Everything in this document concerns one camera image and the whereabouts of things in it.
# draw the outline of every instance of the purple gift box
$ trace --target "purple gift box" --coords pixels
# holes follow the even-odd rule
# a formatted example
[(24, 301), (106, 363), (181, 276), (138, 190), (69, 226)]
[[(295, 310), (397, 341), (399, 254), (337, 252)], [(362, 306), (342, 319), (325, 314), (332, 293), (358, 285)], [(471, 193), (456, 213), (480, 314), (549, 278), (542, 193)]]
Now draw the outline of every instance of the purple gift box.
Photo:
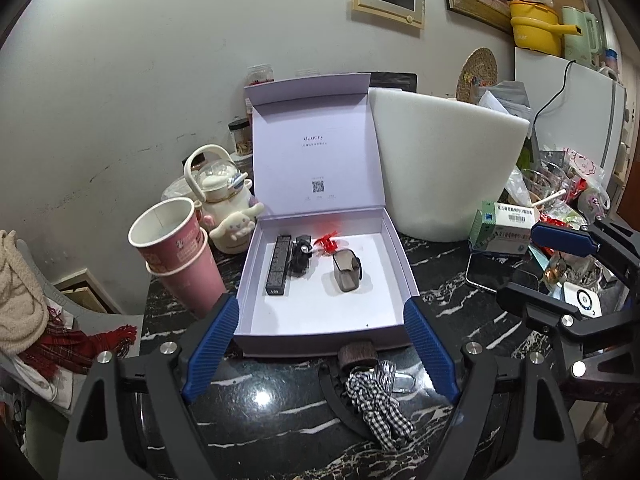
[[(369, 74), (296, 78), (246, 88), (254, 105), (255, 194), (260, 215), (238, 288), (235, 340), (246, 356), (335, 354), (369, 339), (409, 344), (404, 302), (418, 295), (388, 213), (367, 97)], [(338, 248), (362, 263), (359, 288), (342, 292), (331, 256), (287, 278), (284, 296), (264, 290), (278, 235), (338, 231)]]

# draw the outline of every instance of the gray chair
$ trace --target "gray chair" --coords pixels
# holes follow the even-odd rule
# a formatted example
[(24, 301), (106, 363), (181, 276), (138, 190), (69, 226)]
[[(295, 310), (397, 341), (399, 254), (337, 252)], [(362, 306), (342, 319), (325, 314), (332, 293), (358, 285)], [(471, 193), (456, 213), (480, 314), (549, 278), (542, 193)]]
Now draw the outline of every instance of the gray chair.
[[(71, 313), (74, 316), (74, 329), (82, 330), (87, 335), (97, 334), (99, 332), (108, 332), (110, 330), (115, 330), (117, 327), (130, 324), (137, 328), (136, 333), (136, 342), (130, 346), (128, 357), (135, 357), (140, 353), (140, 339), (142, 337), (142, 320), (143, 316), (123, 316), (117, 314), (100, 314), (98, 312), (93, 312), (92, 310), (88, 310), (77, 303), (71, 301), (68, 297), (62, 294), (59, 290), (57, 290), (51, 283), (44, 277), (44, 275), (40, 272), (40, 269), (36, 266), (33, 261), (33, 257), (31, 256), (31, 251), (29, 247), (23, 240), (18, 240), (16, 242), (16, 247), (24, 257), (24, 261), (27, 262), (28, 266), (31, 267), (38, 283), (42, 287), (44, 295), (46, 298), (49, 298), (52, 301), (55, 301), (66, 311)], [(27, 390), (31, 389), (24, 383), (20, 374), (16, 371), (14, 364), (11, 360), (9, 360), (4, 354), (0, 352), (0, 367), (4, 368), (5, 371), (21, 386), (25, 387)], [(74, 406), (76, 405), (76, 401), (78, 400), (78, 395), (80, 394), (80, 390), (82, 389), (82, 384), (84, 384), (85, 376), (82, 374), (74, 374), (73, 378), (73, 394), (71, 400), (71, 407), (69, 410), (65, 410), (52, 404), (54, 408), (56, 408), (59, 412), (63, 413), (67, 418), (70, 418), (71, 413), (73, 411)]]

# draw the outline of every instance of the black marble table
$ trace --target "black marble table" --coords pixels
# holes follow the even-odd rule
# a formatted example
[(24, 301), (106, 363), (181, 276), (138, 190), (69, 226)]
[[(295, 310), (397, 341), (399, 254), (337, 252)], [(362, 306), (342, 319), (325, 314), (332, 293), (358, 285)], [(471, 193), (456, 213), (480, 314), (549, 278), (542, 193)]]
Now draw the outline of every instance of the black marble table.
[[(549, 346), (540, 334), (502, 311), (491, 294), (466, 284), (466, 242), (432, 243), (402, 235), (401, 240), (420, 295), (438, 317), (447, 320), (461, 344), (474, 340), (504, 356), (523, 357), (530, 351), (548, 354)], [(217, 253), (216, 261), (226, 287), (235, 293), (244, 254)], [(523, 265), (542, 274), (530, 257), (525, 257)], [(193, 321), (161, 283), (152, 281), (140, 353), (179, 337)], [(327, 358), (244, 359), (232, 344), (208, 391), (191, 407), (216, 475), (238, 479), (412, 478), (412, 471), (437, 443), (451, 407), (434, 391), (414, 348), (381, 352), (381, 357), (395, 361), (399, 371), (414, 375), (418, 383), (413, 393), (396, 395), (401, 411), (417, 428), (413, 441), (398, 453), (383, 452), (377, 443), (363, 440), (329, 409), (318, 382), (318, 367)], [(494, 404), (499, 410), (500, 399)], [(141, 412), (158, 476), (174, 478), (146, 396), (142, 396)], [(484, 429), (479, 454), (499, 429), (500, 417), (495, 420)]]

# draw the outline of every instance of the blue rubber pad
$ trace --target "blue rubber pad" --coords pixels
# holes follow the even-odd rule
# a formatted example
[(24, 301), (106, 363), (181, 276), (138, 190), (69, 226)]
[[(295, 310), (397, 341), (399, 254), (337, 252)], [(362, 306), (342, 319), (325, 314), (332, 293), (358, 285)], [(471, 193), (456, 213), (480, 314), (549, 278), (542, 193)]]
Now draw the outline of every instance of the blue rubber pad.
[(531, 228), (531, 240), (537, 246), (549, 247), (576, 256), (584, 257), (598, 252), (598, 245), (588, 233), (542, 222)]
[(239, 316), (238, 301), (232, 296), (209, 325), (209, 329), (191, 355), (187, 380), (182, 388), (182, 398), (187, 404), (191, 404), (209, 386), (236, 331)]
[(453, 361), (413, 300), (404, 304), (404, 329), (411, 338), (436, 391), (455, 404), (460, 390), (456, 383)]

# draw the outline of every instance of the open box lid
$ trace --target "open box lid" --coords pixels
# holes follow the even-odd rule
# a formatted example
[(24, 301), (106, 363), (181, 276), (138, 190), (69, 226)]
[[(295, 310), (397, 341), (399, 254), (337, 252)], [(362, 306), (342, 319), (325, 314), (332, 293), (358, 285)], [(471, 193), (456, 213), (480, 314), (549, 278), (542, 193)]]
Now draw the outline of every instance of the open box lid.
[(321, 75), (245, 88), (260, 218), (385, 205), (369, 79)]

